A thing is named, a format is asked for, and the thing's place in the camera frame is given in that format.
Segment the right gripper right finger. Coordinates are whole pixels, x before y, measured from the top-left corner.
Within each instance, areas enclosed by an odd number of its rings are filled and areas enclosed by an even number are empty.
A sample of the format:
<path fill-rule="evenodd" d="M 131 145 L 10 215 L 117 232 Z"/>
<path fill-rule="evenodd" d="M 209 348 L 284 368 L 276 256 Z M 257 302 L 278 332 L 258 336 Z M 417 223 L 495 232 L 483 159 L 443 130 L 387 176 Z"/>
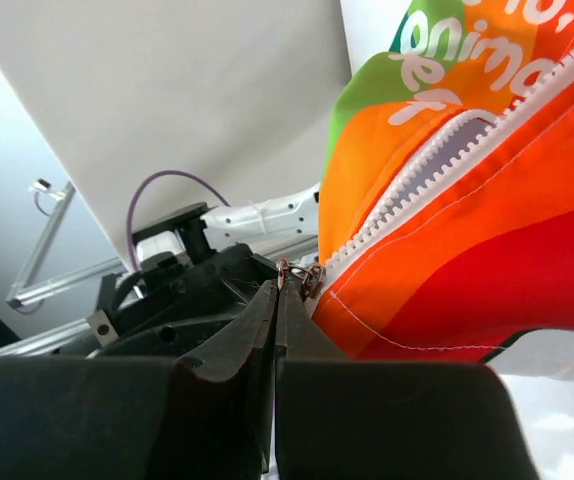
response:
<path fill-rule="evenodd" d="M 510 395 L 480 364 L 353 361 L 292 282 L 277 304 L 283 479 L 534 479 Z"/>

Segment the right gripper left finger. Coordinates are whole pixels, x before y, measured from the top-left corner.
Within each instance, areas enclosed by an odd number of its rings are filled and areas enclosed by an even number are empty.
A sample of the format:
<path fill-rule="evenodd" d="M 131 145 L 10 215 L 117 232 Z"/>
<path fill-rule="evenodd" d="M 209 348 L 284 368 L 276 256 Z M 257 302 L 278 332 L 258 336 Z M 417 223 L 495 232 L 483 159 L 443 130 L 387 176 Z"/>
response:
<path fill-rule="evenodd" d="M 258 479 L 271 443 L 268 281 L 181 358 L 0 357 L 0 479 Z"/>

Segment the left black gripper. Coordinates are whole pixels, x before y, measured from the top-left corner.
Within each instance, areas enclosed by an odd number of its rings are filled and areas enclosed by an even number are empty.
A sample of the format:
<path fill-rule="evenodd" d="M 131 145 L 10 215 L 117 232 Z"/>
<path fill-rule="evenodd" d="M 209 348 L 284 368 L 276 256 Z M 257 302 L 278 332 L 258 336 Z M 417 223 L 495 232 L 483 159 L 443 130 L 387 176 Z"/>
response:
<path fill-rule="evenodd" d="M 187 264 L 163 253 L 128 275 L 101 303 L 92 330 L 103 356 L 181 356 L 232 322 L 278 271 L 271 261 L 237 244 Z"/>

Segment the rainbow red white jacket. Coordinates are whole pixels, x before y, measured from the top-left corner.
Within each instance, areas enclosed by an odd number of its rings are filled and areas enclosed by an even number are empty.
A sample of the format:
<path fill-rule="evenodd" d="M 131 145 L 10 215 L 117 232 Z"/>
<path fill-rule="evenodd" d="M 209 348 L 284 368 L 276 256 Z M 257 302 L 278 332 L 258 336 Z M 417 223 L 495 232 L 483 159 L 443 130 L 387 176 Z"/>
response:
<path fill-rule="evenodd" d="M 402 1 L 333 108 L 308 355 L 574 332 L 574 1 Z"/>

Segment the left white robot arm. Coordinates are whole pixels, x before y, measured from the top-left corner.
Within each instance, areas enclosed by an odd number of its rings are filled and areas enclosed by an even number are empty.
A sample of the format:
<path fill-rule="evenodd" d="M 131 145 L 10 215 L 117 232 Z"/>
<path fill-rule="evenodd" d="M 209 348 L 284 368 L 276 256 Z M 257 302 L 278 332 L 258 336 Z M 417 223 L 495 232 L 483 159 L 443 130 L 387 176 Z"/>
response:
<path fill-rule="evenodd" d="M 325 278 L 309 248 L 262 254 L 256 245 L 317 232 L 318 187 L 249 206 L 200 202 L 129 234 L 136 265 L 88 322 L 92 357 L 169 357 L 205 362 L 247 356 L 270 342 L 279 292 L 307 300 Z"/>

